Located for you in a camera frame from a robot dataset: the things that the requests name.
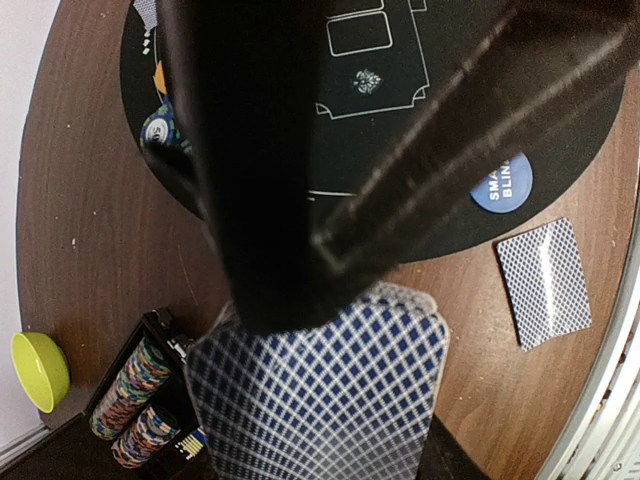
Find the colorful poker chips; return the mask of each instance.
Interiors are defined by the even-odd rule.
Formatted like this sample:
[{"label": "colorful poker chips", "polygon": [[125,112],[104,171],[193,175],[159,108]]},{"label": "colorful poker chips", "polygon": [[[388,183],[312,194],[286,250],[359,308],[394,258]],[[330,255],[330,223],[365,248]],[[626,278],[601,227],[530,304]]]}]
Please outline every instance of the colorful poker chips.
[{"label": "colorful poker chips", "polygon": [[138,468],[179,432],[173,415],[162,407],[150,404],[115,441],[111,451],[123,467]]},{"label": "colorful poker chips", "polygon": [[143,338],[91,414],[93,433],[114,440],[170,375],[162,354]]}]

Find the poker table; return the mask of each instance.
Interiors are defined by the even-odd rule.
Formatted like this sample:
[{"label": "poker table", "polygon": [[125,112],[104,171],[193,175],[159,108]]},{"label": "poker table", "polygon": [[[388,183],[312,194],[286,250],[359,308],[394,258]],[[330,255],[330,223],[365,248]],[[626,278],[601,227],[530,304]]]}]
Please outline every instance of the poker table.
[{"label": "poker table", "polygon": [[[61,1],[24,132],[17,219],[22,321],[25,330],[53,336],[73,379],[69,397],[43,416],[51,427],[86,407],[141,313],[169,306],[187,333],[198,336],[229,299],[199,220],[149,171],[132,135],[120,69],[129,13],[126,1]],[[436,414],[491,478],[535,476],[608,325],[637,194],[636,72],[620,92],[611,130],[584,172],[497,237],[569,218],[592,328],[523,352],[496,238],[428,255],[434,258],[387,277],[438,301],[452,343]]]}]

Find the white wall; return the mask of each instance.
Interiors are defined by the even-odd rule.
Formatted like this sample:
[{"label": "white wall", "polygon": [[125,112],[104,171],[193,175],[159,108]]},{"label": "white wall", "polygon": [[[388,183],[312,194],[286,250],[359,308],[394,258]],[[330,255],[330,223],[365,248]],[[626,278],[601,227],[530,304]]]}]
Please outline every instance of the white wall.
[{"label": "white wall", "polygon": [[0,0],[0,449],[40,424],[13,370],[10,342],[21,330],[15,241],[20,142],[58,3]]}]

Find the yellow-green bowl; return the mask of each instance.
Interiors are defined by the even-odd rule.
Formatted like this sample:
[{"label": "yellow-green bowl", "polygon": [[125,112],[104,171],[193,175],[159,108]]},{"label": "yellow-green bowl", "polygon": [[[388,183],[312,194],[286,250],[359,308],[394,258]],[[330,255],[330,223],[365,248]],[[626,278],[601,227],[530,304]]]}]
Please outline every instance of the yellow-green bowl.
[{"label": "yellow-green bowl", "polygon": [[38,409],[51,413],[69,393],[67,360],[44,333],[16,333],[11,357],[22,388]]}]

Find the poker chip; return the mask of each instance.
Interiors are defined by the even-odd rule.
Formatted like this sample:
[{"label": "poker chip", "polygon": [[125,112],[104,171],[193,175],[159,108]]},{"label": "poker chip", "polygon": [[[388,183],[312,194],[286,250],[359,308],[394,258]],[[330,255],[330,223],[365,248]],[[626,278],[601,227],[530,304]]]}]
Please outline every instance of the poker chip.
[{"label": "poker chip", "polygon": [[142,124],[140,147],[149,143],[177,146],[187,155],[191,155],[191,142],[184,138],[176,126],[176,117],[168,96],[162,100],[160,108],[153,112]]},{"label": "poker chip", "polygon": [[114,442],[111,451],[123,467],[138,468],[171,442],[179,432],[178,422],[170,412],[150,404]]},{"label": "poker chip", "polygon": [[143,338],[91,414],[93,433],[114,440],[170,375],[162,353]]}]

